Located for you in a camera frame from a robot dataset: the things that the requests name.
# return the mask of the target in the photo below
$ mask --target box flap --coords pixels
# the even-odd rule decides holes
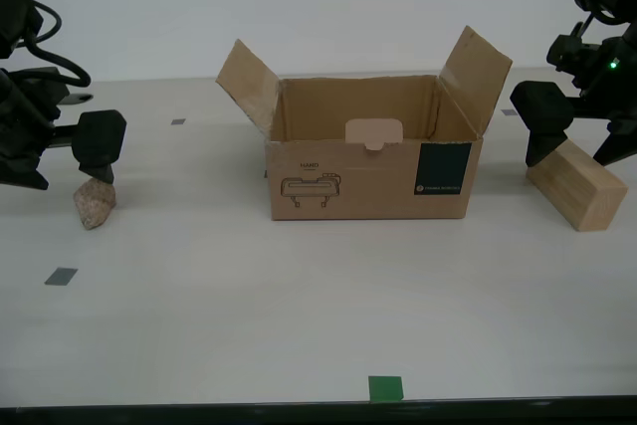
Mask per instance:
[[[440,73],[443,86],[479,135],[491,121],[512,63],[466,27]]]
[[[240,40],[235,42],[219,72],[217,84],[270,138],[279,98],[279,78]]]

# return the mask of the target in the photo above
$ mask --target box cutout handle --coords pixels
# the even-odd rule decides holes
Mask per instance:
[[[355,118],[345,124],[345,143],[363,143],[370,151],[402,143],[402,138],[402,122],[395,118]]]

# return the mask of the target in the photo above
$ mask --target wooden block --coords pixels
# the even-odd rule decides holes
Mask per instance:
[[[604,231],[615,217],[628,186],[569,139],[527,178],[577,231]]]

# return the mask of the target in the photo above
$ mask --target gray tape marker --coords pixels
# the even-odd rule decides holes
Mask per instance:
[[[77,269],[71,268],[58,268],[44,284],[47,286],[65,286],[71,281],[77,271]]]

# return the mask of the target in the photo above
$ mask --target green tape marker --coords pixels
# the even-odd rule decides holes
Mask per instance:
[[[370,402],[399,402],[404,397],[401,377],[369,377]]]

